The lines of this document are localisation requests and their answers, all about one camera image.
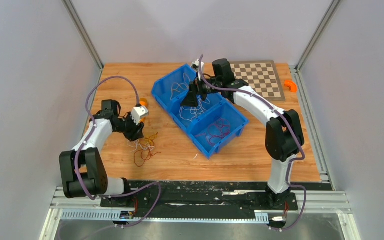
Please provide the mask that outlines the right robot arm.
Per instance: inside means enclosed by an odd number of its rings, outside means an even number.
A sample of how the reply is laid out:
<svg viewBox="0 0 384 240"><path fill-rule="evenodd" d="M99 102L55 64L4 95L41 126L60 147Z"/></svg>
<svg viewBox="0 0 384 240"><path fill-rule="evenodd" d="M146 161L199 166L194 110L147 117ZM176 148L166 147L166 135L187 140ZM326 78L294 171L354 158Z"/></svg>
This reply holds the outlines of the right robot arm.
<svg viewBox="0 0 384 240"><path fill-rule="evenodd" d="M259 95L248 82L235 76L226 58L212 63L213 76L204 74L203 66L201 58L191 64L196 76L188 84L187 95L180 105L194 108L198 106L198 98L205 100L208 95L221 94L264 125L265 148L272 158L265 201L270 208L278 209L285 203L293 187L290 178L294 162L306 157L299 114L293 109L277 107Z"/></svg>

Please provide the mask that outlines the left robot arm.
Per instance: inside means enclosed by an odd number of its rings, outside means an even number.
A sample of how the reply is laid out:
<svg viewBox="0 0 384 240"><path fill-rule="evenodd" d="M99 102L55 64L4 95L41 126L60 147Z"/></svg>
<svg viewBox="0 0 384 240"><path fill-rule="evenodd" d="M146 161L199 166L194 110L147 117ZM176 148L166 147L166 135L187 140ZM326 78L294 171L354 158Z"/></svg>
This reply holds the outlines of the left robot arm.
<svg viewBox="0 0 384 240"><path fill-rule="evenodd" d="M133 201L133 193L125 178L108 177L100 152L113 133L121 133L134 142L143 138L143 119L149 114L141 103L121 116L121 105L116 100L104 100L101 110L92 116L81 141L59 156L63 192L66 198L110 196L120 207Z"/></svg>

